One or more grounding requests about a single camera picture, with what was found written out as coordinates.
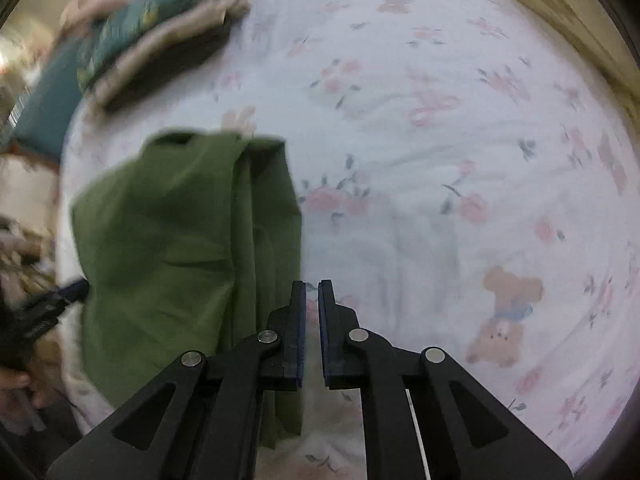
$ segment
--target bed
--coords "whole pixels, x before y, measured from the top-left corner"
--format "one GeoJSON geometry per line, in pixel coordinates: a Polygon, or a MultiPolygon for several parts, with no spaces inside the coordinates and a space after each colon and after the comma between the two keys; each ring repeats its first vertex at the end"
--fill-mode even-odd
{"type": "MultiPolygon", "coordinates": [[[[514,0],[252,0],[218,56],[95,118],[62,166],[58,279],[80,272],[73,199],[172,127],[287,141],[308,293],[304,427],[257,478],[366,476],[359,398],[322,386],[316,286],[395,346],[446,349],[578,471],[640,376],[640,171],[590,63],[514,0]]],[[[65,382],[88,431],[111,407],[65,382]]]]}

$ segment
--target beige cloth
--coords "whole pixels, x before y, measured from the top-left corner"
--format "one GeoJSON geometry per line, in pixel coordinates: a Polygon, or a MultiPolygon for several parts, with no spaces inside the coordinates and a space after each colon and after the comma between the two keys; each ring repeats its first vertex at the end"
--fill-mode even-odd
{"type": "Polygon", "coordinates": [[[608,81],[640,132],[640,69],[598,0],[518,0],[558,30],[608,81]]]}
{"type": "Polygon", "coordinates": [[[124,51],[87,92],[90,115],[99,114],[151,58],[168,46],[221,25],[227,15],[239,18],[249,8],[249,0],[198,0],[193,9],[153,28],[124,51]]]}

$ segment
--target blanket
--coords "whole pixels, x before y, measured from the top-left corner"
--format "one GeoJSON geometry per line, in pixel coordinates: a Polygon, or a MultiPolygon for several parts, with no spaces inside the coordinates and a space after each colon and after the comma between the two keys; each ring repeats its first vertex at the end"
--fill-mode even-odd
{"type": "MultiPolygon", "coordinates": [[[[91,186],[73,208],[82,350],[109,402],[265,328],[300,275],[300,222],[280,140],[174,132],[91,186]]],[[[280,413],[293,431],[295,412],[280,413]]]]}

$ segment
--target leaf print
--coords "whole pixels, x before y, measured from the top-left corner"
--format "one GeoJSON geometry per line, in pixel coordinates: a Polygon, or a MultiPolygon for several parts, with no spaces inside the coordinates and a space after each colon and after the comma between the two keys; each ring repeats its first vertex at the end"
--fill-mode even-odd
{"type": "Polygon", "coordinates": [[[609,383],[609,378],[613,373],[613,368],[600,376],[600,389],[603,389],[609,383]]]}
{"type": "Polygon", "coordinates": [[[453,204],[451,203],[451,199],[447,198],[440,206],[440,214],[448,215],[449,213],[451,213],[452,209],[453,209],[453,204]]]}
{"type": "Polygon", "coordinates": [[[334,211],[333,213],[331,213],[331,221],[335,223],[343,216],[344,216],[344,213],[341,213],[339,211],[334,211]]]}
{"type": "Polygon", "coordinates": [[[453,193],[455,193],[457,196],[462,197],[462,195],[460,195],[460,193],[453,186],[447,186],[447,184],[442,184],[442,187],[446,187],[450,191],[453,191],[453,193]]]}
{"type": "Polygon", "coordinates": [[[584,293],[591,294],[593,296],[595,292],[596,292],[596,280],[593,277],[593,275],[588,274],[587,281],[584,285],[584,293]]]}
{"type": "Polygon", "coordinates": [[[524,160],[526,160],[527,162],[529,162],[529,160],[531,160],[532,158],[534,158],[536,156],[536,152],[535,152],[536,141],[535,140],[520,139],[518,141],[518,146],[522,150],[522,156],[524,157],[524,160]]]}
{"type": "Polygon", "coordinates": [[[442,30],[440,28],[431,28],[431,27],[414,27],[413,36],[416,38],[415,40],[409,41],[413,47],[418,47],[422,44],[421,40],[425,40],[428,43],[434,45],[443,45],[444,42],[440,39],[442,34],[442,30]]]}
{"type": "Polygon", "coordinates": [[[504,74],[494,70],[491,73],[487,73],[484,70],[478,69],[478,72],[483,76],[480,81],[489,85],[493,90],[507,95],[511,100],[518,104],[518,101],[529,101],[531,95],[524,85],[524,82],[517,78],[511,68],[504,67],[504,74]]]}
{"type": "Polygon", "coordinates": [[[500,27],[494,27],[490,25],[484,18],[478,18],[477,20],[466,20],[469,25],[475,25],[482,36],[491,36],[492,38],[508,38],[508,36],[502,31],[500,27]]]}
{"type": "Polygon", "coordinates": [[[580,100],[580,91],[576,87],[563,87],[558,83],[554,83],[554,89],[558,90],[562,94],[562,100],[564,103],[574,110],[584,108],[582,101],[580,100]]]}

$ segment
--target teal pillow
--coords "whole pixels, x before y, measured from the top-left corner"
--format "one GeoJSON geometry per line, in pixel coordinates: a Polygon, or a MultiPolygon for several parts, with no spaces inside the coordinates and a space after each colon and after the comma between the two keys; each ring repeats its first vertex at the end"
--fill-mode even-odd
{"type": "Polygon", "coordinates": [[[78,50],[81,38],[60,44],[42,70],[33,92],[20,103],[0,135],[6,151],[16,142],[22,150],[60,163],[65,134],[82,98],[78,88],[78,50]]]}

